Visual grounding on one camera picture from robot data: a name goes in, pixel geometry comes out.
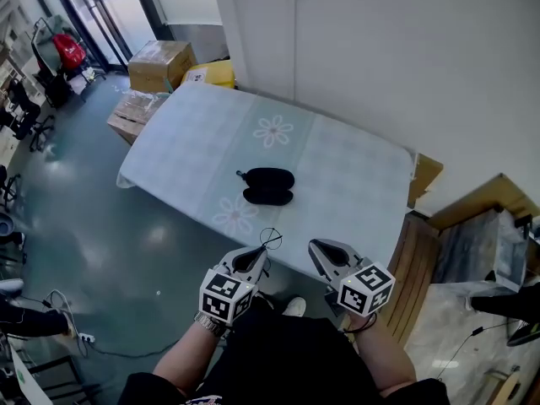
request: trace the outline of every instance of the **hand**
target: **hand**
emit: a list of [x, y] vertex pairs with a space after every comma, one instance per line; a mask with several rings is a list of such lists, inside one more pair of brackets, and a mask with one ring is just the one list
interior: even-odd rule
[[358, 328], [362, 328], [363, 326], [365, 326], [368, 321], [370, 320], [370, 317], [371, 316], [360, 316], [360, 315], [356, 315], [355, 313], [351, 312], [350, 310], [347, 310], [347, 314], [348, 314], [348, 317], [350, 318], [351, 320], [351, 324], [350, 326], [348, 327], [347, 330], [356, 330]]

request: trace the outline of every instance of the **flower pattern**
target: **flower pattern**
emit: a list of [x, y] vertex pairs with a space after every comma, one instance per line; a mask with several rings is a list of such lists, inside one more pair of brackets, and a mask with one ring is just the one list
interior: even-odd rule
[[262, 129], [257, 129], [253, 136], [255, 138], [264, 138], [263, 145], [265, 149], [270, 149], [273, 144], [278, 141], [285, 145], [289, 143], [289, 136], [286, 132], [292, 132], [293, 125], [290, 123], [283, 123], [283, 116], [276, 115], [272, 121], [266, 118], [259, 119], [259, 126]]
[[212, 222], [216, 225], [225, 225], [224, 232], [228, 237], [233, 237], [236, 234], [236, 229], [241, 233], [250, 235], [253, 231], [253, 226], [247, 218], [253, 218], [258, 215], [259, 208], [248, 204], [242, 193], [239, 193], [232, 203], [228, 198], [223, 197], [219, 200], [219, 206], [223, 213], [218, 213], [213, 216]]

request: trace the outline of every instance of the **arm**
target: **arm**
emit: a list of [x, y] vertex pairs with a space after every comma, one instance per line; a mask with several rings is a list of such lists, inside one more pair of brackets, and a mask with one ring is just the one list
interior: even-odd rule
[[[368, 318], [349, 313], [349, 330], [361, 328]], [[381, 320], [363, 332], [354, 335], [359, 356], [362, 358], [381, 396], [387, 397], [402, 387], [416, 382], [411, 359], [396, 339], [388, 332]]]
[[162, 357], [154, 375], [165, 378], [189, 397], [203, 380], [219, 337], [194, 322], [182, 339]]

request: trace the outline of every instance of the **yellow box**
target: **yellow box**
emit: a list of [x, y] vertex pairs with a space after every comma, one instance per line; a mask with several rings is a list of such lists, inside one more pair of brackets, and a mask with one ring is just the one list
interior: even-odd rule
[[182, 83], [186, 81], [215, 84], [233, 89], [235, 87], [235, 73], [230, 60], [222, 60], [221, 62], [211, 62], [190, 67], [184, 74]]

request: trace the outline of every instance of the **bracelet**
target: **bracelet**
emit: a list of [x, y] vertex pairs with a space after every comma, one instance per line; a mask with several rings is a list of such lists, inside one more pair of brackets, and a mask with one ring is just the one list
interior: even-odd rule
[[356, 328], [354, 330], [343, 330], [343, 331], [346, 332], [347, 334], [360, 333], [372, 327], [376, 322], [377, 322], [377, 313], [373, 312], [370, 315], [370, 319], [361, 328]]
[[208, 315], [202, 313], [199, 310], [196, 312], [193, 320], [197, 321], [201, 326], [209, 330], [217, 338], [221, 338], [227, 330], [225, 324], [220, 321], [214, 320], [213, 318], [210, 318]]

